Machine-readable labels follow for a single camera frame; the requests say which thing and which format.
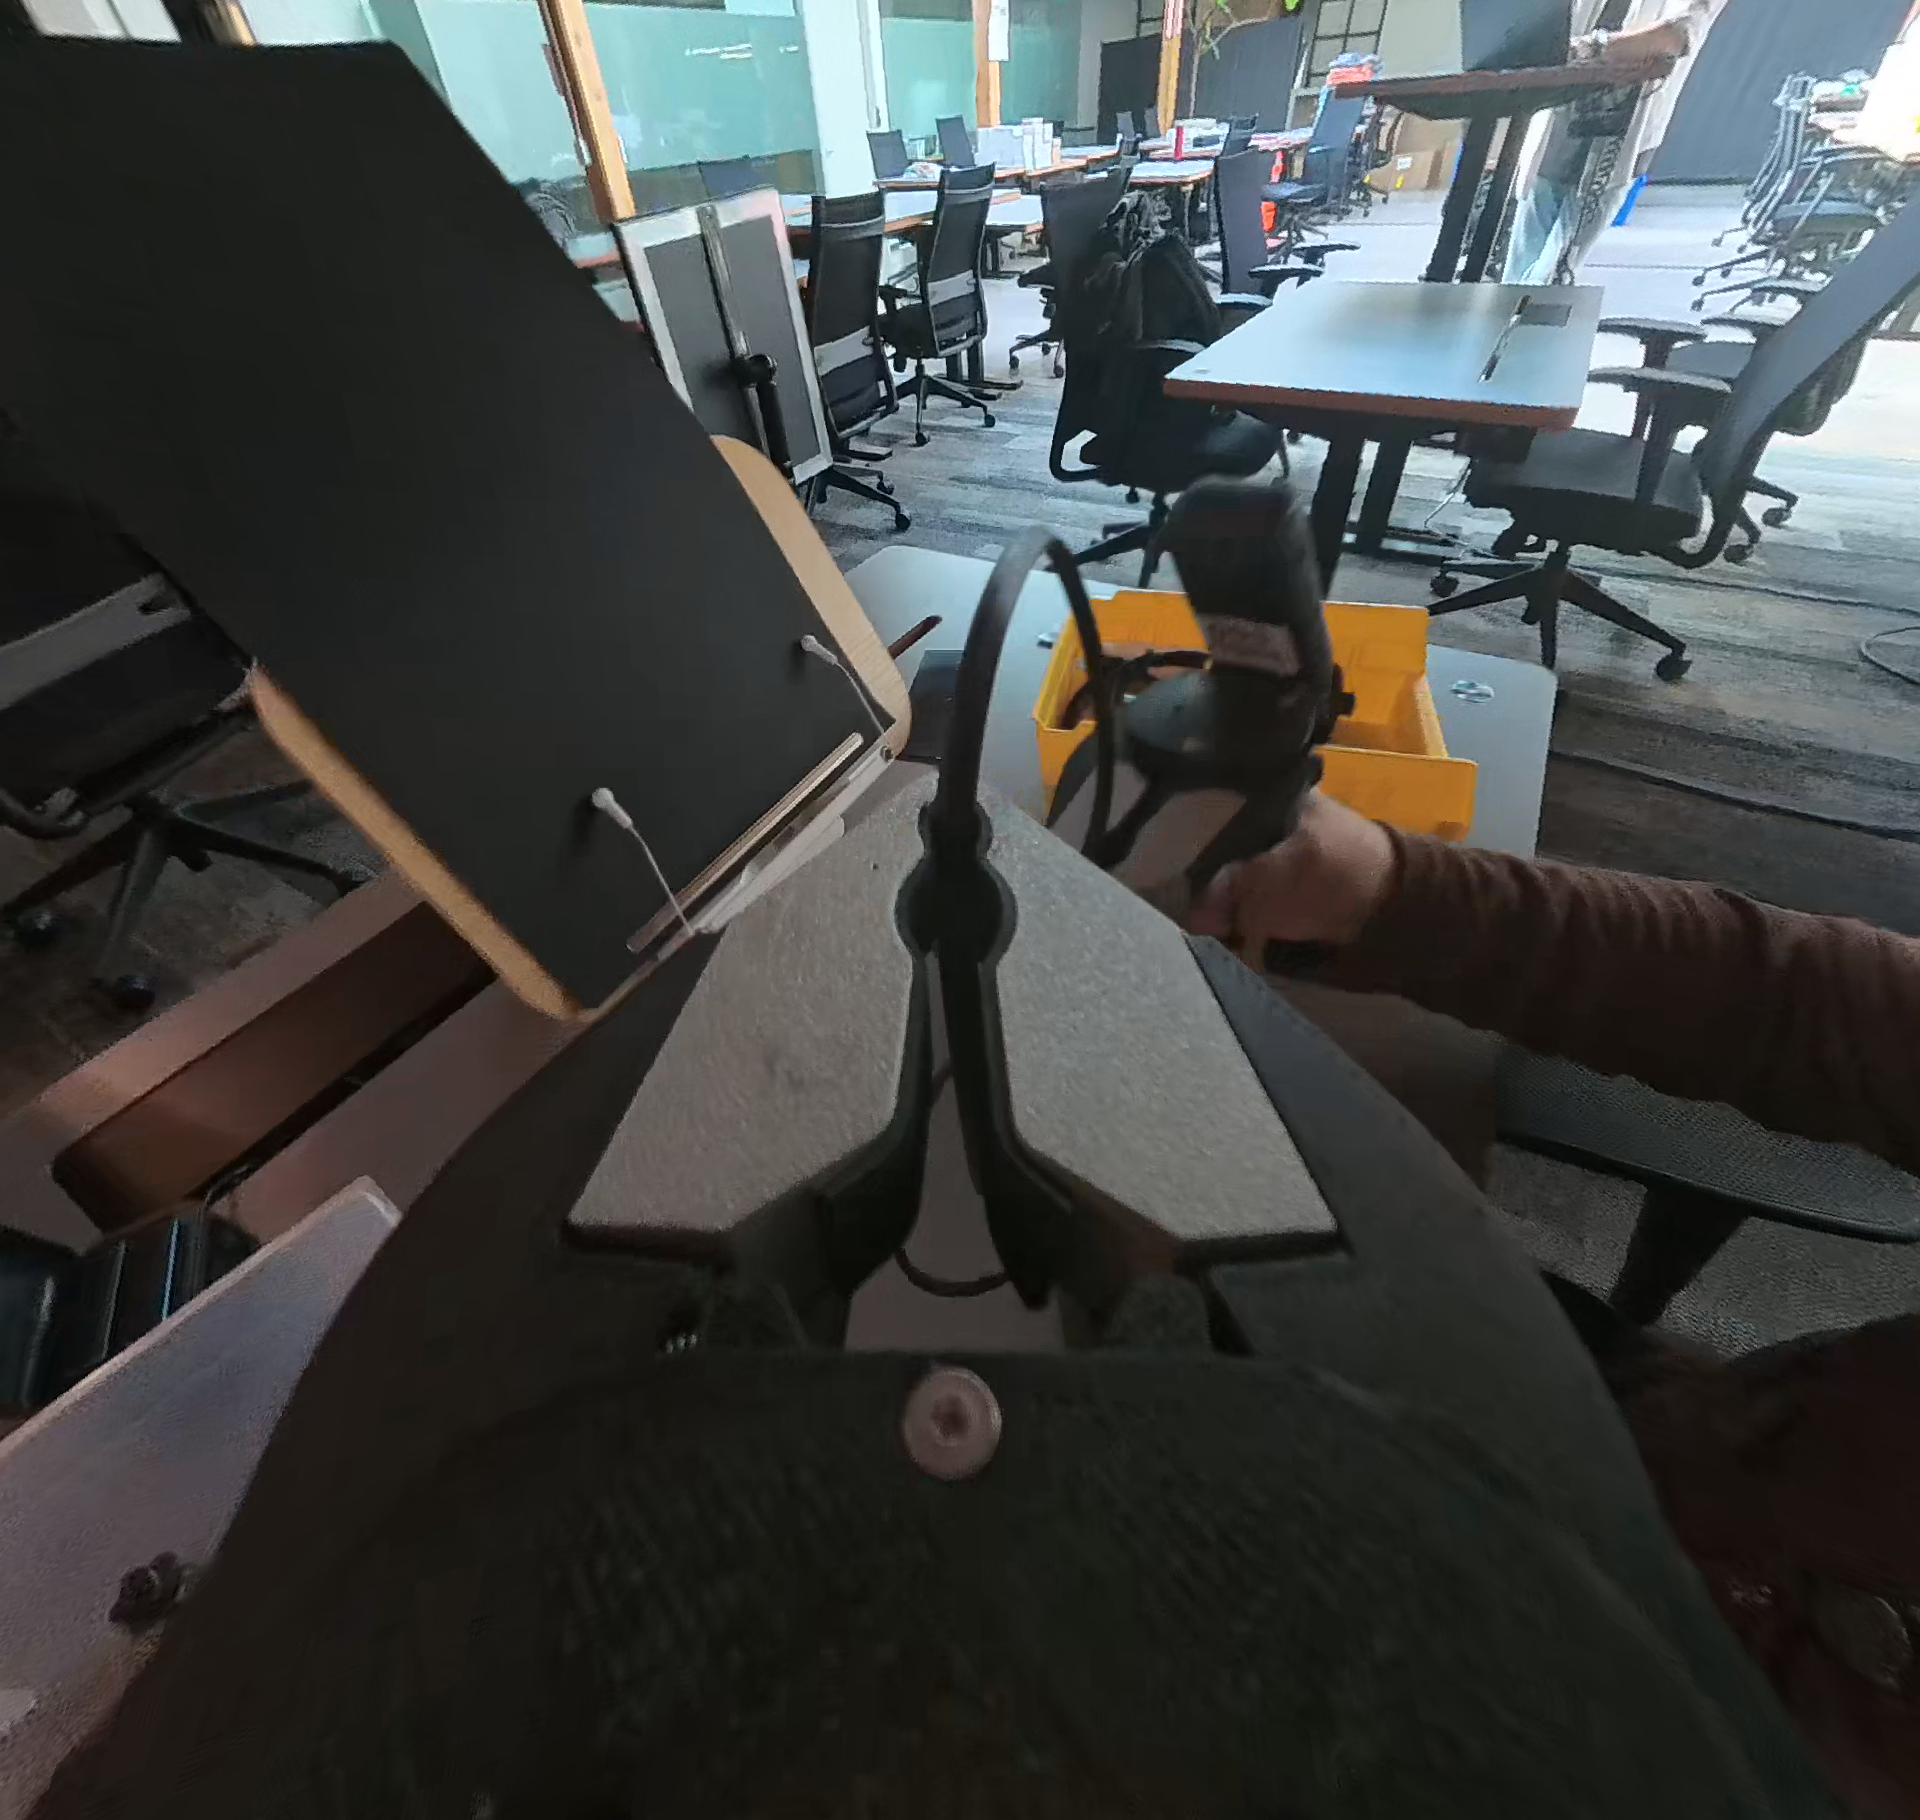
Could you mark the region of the brown standing desk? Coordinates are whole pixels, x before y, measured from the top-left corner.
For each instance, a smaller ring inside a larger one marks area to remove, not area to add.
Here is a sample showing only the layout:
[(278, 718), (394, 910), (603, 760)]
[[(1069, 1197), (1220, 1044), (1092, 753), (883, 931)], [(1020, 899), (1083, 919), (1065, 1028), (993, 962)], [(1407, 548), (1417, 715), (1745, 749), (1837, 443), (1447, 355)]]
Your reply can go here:
[(1665, 80), (1673, 57), (1602, 57), (1447, 77), (1329, 80), (1340, 101), (1371, 101), (1432, 124), (1461, 124), (1424, 282), (1483, 282), (1535, 122), (1558, 107)]

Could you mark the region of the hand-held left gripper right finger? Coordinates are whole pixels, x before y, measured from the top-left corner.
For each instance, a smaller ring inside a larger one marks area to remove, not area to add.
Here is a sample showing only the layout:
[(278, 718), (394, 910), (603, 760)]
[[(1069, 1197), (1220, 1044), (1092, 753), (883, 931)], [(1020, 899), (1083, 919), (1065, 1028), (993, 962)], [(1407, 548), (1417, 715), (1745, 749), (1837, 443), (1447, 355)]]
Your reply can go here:
[(979, 862), (989, 1223), (1021, 1287), (1322, 1256), (1337, 1220), (1182, 930), (1015, 805)]

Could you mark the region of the yellow plastic bin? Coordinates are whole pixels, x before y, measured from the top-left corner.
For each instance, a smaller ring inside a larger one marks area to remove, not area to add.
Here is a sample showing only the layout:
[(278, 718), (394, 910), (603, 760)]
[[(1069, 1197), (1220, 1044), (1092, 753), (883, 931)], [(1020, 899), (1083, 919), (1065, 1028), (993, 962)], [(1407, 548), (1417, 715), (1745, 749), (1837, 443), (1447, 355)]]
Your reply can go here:
[[(1450, 753), (1427, 685), (1427, 613), (1331, 603), (1333, 656), (1354, 709), (1323, 754), (1323, 788), (1401, 831), (1464, 844), (1476, 817), (1476, 764)], [(1072, 622), (1050, 643), (1031, 710), (1044, 795), (1090, 738), (1088, 667)]]

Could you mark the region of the person's right forearm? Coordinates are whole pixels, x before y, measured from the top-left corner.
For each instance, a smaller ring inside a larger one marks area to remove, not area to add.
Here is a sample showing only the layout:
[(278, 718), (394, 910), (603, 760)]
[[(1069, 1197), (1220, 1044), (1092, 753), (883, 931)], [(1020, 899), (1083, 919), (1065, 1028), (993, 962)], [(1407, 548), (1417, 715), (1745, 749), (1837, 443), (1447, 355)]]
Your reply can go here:
[(1389, 832), (1327, 977), (1919, 1173), (1919, 943), (1707, 882)]

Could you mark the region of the black mesh office chair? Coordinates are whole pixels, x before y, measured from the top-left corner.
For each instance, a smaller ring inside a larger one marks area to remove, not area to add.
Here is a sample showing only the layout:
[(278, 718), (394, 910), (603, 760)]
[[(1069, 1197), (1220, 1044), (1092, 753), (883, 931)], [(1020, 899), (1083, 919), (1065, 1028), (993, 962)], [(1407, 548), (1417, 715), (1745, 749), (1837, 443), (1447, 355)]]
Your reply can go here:
[(905, 377), (918, 446), (933, 396), (978, 408), (987, 428), (997, 426), (993, 395), (975, 372), (987, 335), (981, 256), (993, 198), (993, 168), (944, 169), (912, 278), (878, 292), (881, 345)]
[(831, 466), (811, 496), (822, 501), (839, 489), (891, 511), (896, 531), (908, 533), (911, 514), (883, 475), (888, 453), (856, 446), (856, 436), (899, 408), (878, 332), (883, 248), (883, 190), (809, 204), (804, 315), (831, 443)]
[(1108, 527), (1083, 564), (1141, 555), (1139, 586), (1157, 581), (1171, 503), (1205, 478), (1252, 481), (1277, 464), (1284, 432), (1255, 416), (1166, 391), (1189, 359), (1265, 309), (1217, 301), (1186, 240), (1148, 195), (1116, 175), (1044, 190), (1052, 328), (1065, 380), (1049, 449), (1064, 485), (1128, 489), (1151, 501), (1143, 523)]
[(1656, 559), (1680, 570), (1718, 563), (1745, 514), (1767, 445), (1803, 435), (1860, 372), (1882, 321), (1919, 284), (1916, 206), (1891, 221), (1860, 256), (1792, 317), (1763, 321), (1740, 348), (1732, 377), (1666, 366), (1602, 368), (1591, 381), (1631, 393), (1645, 408), (1638, 435), (1572, 428), (1536, 436), (1523, 459), (1476, 459), (1464, 496), (1478, 511), (1506, 511), (1506, 536), (1536, 542), (1542, 559), (1460, 557), (1434, 575), (1429, 618), (1484, 606), (1521, 606), (1556, 670), (1565, 606), (1660, 649), (1656, 677), (1689, 674), (1688, 643), (1609, 595), (1574, 566), (1582, 549)]

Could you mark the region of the person's right hand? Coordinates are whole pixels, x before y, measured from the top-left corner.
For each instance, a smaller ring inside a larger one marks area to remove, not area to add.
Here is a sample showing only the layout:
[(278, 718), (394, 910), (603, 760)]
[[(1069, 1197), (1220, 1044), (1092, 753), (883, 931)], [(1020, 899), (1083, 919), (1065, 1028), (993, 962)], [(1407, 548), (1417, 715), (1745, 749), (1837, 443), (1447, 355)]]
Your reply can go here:
[(1380, 910), (1396, 868), (1390, 827), (1314, 788), (1292, 832), (1222, 868), (1197, 894), (1182, 924), (1253, 962), (1272, 947), (1340, 947), (1354, 943)]

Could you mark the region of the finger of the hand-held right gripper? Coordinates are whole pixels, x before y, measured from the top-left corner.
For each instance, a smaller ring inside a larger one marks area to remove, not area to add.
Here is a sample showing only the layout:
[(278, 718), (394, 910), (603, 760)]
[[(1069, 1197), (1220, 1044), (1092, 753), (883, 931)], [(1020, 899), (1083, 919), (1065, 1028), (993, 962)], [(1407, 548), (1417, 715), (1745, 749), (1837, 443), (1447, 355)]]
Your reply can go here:
[(1151, 803), (1127, 852), (1114, 844), (1121, 825), (1149, 796), (1151, 785), (1139, 774), (1117, 774), (1108, 846), (1094, 855), (1102, 873), (1154, 905), (1192, 905), (1197, 890), (1189, 870), (1202, 852), (1243, 809), (1243, 795), (1229, 788), (1181, 790)]

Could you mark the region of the black board with wooden edge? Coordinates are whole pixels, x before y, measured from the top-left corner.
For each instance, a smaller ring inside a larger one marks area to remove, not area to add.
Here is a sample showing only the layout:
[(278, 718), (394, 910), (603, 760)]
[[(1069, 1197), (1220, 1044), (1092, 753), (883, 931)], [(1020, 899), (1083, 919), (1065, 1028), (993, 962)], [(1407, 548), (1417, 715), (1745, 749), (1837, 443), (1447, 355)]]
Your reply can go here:
[(534, 1010), (651, 959), (905, 736), (786, 477), (709, 436), (385, 45), (5, 39), (5, 414)]

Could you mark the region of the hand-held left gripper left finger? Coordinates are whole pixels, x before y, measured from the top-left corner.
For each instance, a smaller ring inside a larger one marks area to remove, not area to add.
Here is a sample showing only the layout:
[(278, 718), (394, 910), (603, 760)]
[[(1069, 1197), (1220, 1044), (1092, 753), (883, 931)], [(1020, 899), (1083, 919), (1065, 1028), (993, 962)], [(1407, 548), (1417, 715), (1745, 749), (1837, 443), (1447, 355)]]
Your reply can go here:
[(589, 1183), (589, 1248), (859, 1287), (903, 1243), (932, 1111), (925, 947), (902, 912), (936, 781), (899, 781), (719, 935)]

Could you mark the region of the white framed board stand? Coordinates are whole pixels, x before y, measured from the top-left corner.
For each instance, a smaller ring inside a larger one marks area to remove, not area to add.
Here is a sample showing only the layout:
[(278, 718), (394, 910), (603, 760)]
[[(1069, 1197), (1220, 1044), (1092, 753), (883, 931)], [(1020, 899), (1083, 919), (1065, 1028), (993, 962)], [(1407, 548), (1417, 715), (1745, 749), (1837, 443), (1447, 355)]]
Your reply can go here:
[(831, 431), (779, 190), (613, 224), (655, 359), (701, 428), (760, 449), (795, 489), (831, 467)]

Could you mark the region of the black laptop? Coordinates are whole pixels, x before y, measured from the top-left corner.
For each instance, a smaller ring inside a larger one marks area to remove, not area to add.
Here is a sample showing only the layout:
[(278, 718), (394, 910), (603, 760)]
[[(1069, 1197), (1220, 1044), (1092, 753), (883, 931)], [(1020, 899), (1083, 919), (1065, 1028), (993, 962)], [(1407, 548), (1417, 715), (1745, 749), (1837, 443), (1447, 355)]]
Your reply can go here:
[(1558, 69), (1571, 61), (1574, 0), (1460, 0), (1461, 72)]

